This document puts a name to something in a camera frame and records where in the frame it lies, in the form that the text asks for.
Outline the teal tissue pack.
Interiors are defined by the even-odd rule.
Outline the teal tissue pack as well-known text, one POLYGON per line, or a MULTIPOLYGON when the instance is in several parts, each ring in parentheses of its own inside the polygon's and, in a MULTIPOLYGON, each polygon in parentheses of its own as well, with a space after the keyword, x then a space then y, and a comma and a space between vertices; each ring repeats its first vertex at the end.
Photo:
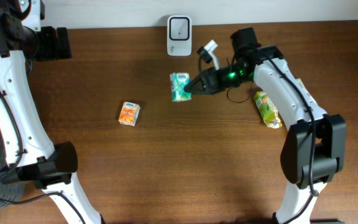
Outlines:
POLYGON ((191 93, 184 90, 187 84, 190 82, 190 76, 188 73, 171 73, 170 83, 172 91, 172 101, 189 101, 191 100, 191 93))

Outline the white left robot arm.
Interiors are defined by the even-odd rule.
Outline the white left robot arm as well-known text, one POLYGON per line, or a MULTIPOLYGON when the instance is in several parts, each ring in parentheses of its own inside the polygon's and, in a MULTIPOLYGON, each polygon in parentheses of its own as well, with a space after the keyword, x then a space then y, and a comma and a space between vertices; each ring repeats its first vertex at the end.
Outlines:
POLYGON ((42 26, 44 17, 42 1, 0 1, 0 133, 6 155, 0 184, 31 182, 68 223, 102 223, 78 179, 74 145, 50 140, 30 92, 34 61, 71 57, 67 29, 42 26))

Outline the green yellow drink carton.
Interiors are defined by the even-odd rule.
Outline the green yellow drink carton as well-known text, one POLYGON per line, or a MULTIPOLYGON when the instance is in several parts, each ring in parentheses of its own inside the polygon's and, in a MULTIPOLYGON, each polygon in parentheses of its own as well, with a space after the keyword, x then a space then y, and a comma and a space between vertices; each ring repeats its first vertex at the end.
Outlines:
POLYGON ((278 109, 272 103, 265 91, 257 91, 254 95, 256 107, 265 125, 269 128, 278 129, 282 127, 278 109))

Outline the orange tissue pack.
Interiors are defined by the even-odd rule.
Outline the orange tissue pack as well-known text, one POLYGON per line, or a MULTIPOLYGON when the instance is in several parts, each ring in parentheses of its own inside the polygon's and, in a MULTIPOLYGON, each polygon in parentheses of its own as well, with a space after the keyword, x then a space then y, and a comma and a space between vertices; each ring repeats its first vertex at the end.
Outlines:
POLYGON ((140 106, 138 104, 127 101, 123 102, 121 111, 119 113, 118 122, 120 124, 135 126, 139 111, 140 106))

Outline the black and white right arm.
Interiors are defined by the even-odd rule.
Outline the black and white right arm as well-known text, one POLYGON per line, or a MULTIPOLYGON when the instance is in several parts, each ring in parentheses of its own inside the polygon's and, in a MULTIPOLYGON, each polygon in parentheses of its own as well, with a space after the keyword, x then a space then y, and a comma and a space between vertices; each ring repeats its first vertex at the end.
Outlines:
POLYGON ((249 27, 231 35, 234 55, 221 67, 210 41, 197 51, 200 61, 213 67, 200 70, 185 91, 214 95, 244 82, 254 82, 278 110, 287 128, 280 163, 287 179, 280 208, 272 223, 311 223, 310 215, 321 191, 344 167, 346 122, 330 115, 292 75, 283 54, 275 45, 261 45, 249 27))

